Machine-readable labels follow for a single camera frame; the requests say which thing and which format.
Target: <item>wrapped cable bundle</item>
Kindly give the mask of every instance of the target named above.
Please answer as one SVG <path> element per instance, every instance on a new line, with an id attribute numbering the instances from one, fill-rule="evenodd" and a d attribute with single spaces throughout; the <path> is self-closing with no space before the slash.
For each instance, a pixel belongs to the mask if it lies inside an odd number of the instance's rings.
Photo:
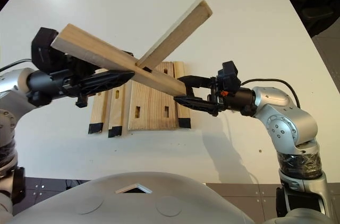
<path id="1" fill-rule="evenodd" d="M 281 171 L 292 178 L 315 179 L 322 175 L 320 154 L 290 155 L 277 153 Z"/>

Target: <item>wooden slat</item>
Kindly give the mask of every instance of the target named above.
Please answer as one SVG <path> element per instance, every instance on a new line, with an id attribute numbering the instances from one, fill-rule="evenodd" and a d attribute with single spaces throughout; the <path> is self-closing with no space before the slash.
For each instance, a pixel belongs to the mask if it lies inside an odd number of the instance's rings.
<path id="1" fill-rule="evenodd" d="M 149 73 L 137 67 L 136 58 L 74 25 L 68 24 L 55 38 L 52 47 L 108 70 L 134 71 L 132 80 L 171 96 L 186 94 L 183 82 L 159 71 Z"/>
<path id="2" fill-rule="evenodd" d="M 174 75 L 172 62 L 162 62 L 156 69 Z M 129 130 L 174 130 L 177 127 L 175 101 L 160 91 L 133 82 Z"/>
<path id="3" fill-rule="evenodd" d="M 106 69 L 99 69 L 97 70 L 97 73 L 105 71 Z M 97 93 L 94 96 L 92 114 L 89 125 L 89 134 L 101 133 L 103 130 L 106 115 L 107 94 L 107 91 L 103 91 Z"/>
<path id="4" fill-rule="evenodd" d="M 212 11 L 204 0 L 196 0 L 190 8 L 166 31 L 166 33 L 137 62 L 140 68 L 153 70 L 169 56 L 211 15 Z"/>
<path id="5" fill-rule="evenodd" d="M 115 137 L 122 135 L 123 115 L 124 115 L 124 97 L 125 84 L 113 88 L 111 97 L 110 118 L 108 123 L 108 137 Z"/>
<path id="6" fill-rule="evenodd" d="M 174 74 L 175 78 L 185 76 L 184 63 L 181 61 L 174 62 Z M 176 103 L 178 125 L 182 128 L 191 128 L 190 110 L 188 107 L 182 106 Z"/>

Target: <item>black tape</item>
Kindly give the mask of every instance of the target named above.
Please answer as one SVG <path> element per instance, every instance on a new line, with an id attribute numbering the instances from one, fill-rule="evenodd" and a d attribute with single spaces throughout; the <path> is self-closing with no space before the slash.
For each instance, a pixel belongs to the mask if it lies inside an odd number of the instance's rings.
<path id="1" fill-rule="evenodd" d="M 122 126 L 112 127 L 110 130 L 108 130 L 108 137 L 115 137 L 122 135 Z"/>
<path id="2" fill-rule="evenodd" d="M 89 125 L 89 134 L 100 133 L 103 130 L 104 123 L 93 123 Z"/>
<path id="3" fill-rule="evenodd" d="M 178 124 L 182 128 L 191 128 L 190 118 L 178 118 Z"/>

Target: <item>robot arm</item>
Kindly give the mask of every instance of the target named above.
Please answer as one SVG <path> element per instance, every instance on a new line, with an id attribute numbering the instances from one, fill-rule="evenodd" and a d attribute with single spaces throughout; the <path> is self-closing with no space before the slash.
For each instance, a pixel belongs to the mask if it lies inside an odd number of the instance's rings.
<path id="1" fill-rule="evenodd" d="M 187 95 L 175 97 L 178 103 L 213 116 L 227 109 L 235 110 L 264 124 L 280 165 L 283 188 L 277 190 L 279 217 L 296 208 L 309 208 L 334 217 L 315 138 L 316 121 L 285 92 L 272 87 L 241 88 L 233 62 L 223 63 L 216 77 L 184 76 L 179 80 L 185 83 Z M 208 100 L 195 97 L 192 87 L 209 88 Z"/>
<path id="2" fill-rule="evenodd" d="M 32 41 L 32 62 L 39 70 L 24 68 L 0 75 L 0 220 L 1 206 L 11 212 L 11 201 L 19 203 L 26 192 L 14 140 L 20 118 L 66 96 L 77 98 L 76 105 L 85 107 L 89 96 L 119 87 L 134 76 L 130 71 L 95 74 L 99 67 L 50 46 L 57 34 L 41 28 Z"/>

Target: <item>red component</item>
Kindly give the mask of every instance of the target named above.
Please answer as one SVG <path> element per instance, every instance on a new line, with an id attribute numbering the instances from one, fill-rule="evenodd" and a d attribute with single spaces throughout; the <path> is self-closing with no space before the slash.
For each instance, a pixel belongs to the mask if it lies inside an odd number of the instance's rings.
<path id="1" fill-rule="evenodd" d="M 229 94 L 228 91 L 221 91 L 221 96 L 226 97 Z"/>

